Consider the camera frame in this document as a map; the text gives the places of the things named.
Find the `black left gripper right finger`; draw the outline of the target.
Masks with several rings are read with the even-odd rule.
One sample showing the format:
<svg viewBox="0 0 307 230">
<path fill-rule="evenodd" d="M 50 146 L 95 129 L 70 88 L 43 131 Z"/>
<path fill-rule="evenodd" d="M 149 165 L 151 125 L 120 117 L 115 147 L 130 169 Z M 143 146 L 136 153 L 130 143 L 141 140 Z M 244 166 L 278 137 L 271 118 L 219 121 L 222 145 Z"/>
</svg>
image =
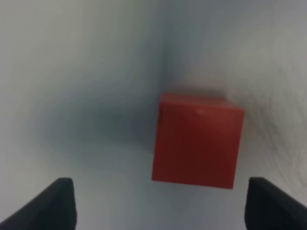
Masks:
<svg viewBox="0 0 307 230">
<path fill-rule="evenodd" d="M 245 205 L 247 230 L 305 230 L 307 207 L 262 177 L 251 177 Z"/>
</svg>

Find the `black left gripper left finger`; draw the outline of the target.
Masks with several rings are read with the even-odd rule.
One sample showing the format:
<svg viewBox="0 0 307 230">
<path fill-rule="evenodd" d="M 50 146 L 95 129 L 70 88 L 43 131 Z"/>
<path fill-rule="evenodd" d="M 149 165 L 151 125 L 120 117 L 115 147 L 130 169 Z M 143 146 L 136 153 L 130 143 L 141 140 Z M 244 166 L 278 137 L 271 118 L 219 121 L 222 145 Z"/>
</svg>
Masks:
<svg viewBox="0 0 307 230">
<path fill-rule="evenodd" d="M 59 178 L 0 223 L 2 230 L 74 230 L 77 209 L 71 178 Z"/>
</svg>

